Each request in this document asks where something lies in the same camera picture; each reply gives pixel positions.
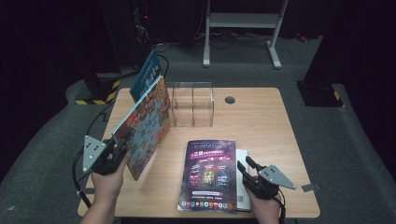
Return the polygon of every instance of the yellow and black hazard tape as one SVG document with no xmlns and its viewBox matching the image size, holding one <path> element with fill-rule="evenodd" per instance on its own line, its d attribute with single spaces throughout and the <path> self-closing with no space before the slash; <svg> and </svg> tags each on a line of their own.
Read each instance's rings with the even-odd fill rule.
<svg viewBox="0 0 396 224">
<path fill-rule="evenodd" d="M 117 80 L 113 83 L 111 86 L 111 89 L 109 88 L 109 93 L 101 98 L 101 99 L 95 99 L 94 97 L 92 99 L 75 99 L 75 102 L 77 105 L 106 105 L 110 104 L 111 101 L 114 99 L 114 96 L 116 95 L 117 88 L 120 85 L 120 80 Z"/>
</svg>

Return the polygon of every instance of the forearm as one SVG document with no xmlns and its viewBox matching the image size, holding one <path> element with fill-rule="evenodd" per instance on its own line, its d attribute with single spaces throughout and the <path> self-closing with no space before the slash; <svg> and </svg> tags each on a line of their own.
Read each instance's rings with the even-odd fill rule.
<svg viewBox="0 0 396 224">
<path fill-rule="evenodd" d="M 93 202 L 80 224 L 111 224 L 114 221 L 117 200 L 111 203 Z"/>
</svg>

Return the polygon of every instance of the colorful book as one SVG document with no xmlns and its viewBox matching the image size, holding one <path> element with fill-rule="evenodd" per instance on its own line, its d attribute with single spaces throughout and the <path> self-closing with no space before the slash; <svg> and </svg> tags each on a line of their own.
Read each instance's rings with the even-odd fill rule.
<svg viewBox="0 0 396 224">
<path fill-rule="evenodd" d="M 188 142 L 177 209 L 236 214 L 235 141 Z"/>
<path fill-rule="evenodd" d="M 170 100 L 163 76 L 157 77 L 111 133 L 132 151 L 127 163 L 137 180 L 169 131 Z"/>
<path fill-rule="evenodd" d="M 153 49 L 140 68 L 139 74 L 130 89 L 134 101 L 137 102 L 154 80 L 162 75 L 163 72 L 161 70 L 160 61 L 158 60 L 157 50 Z"/>
</svg>

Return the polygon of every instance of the desk organizer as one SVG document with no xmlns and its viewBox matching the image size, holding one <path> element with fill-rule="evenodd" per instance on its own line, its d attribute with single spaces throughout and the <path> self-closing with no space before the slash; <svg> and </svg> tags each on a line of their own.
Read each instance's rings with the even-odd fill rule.
<svg viewBox="0 0 396 224">
<path fill-rule="evenodd" d="M 166 83 L 171 95 L 171 125 L 212 127 L 215 100 L 211 82 Z"/>
</svg>

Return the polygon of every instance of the black base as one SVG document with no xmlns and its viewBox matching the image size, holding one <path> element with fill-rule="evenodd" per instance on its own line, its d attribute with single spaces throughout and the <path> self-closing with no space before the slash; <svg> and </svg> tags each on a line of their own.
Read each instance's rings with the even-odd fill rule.
<svg viewBox="0 0 396 224">
<path fill-rule="evenodd" d="M 331 85 L 307 84 L 297 81 L 306 106 L 341 107 L 344 103 Z"/>
<path fill-rule="evenodd" d="M 81 85 L 80 90 L 75 98 L 78 105 L 105 105 L 110 104 L 113 100 L 117 88 L 120 85 L 119 80 L 101 81 L 101 88 L 98 91 L 90 91 L 85 82 Z"/>
</svg>

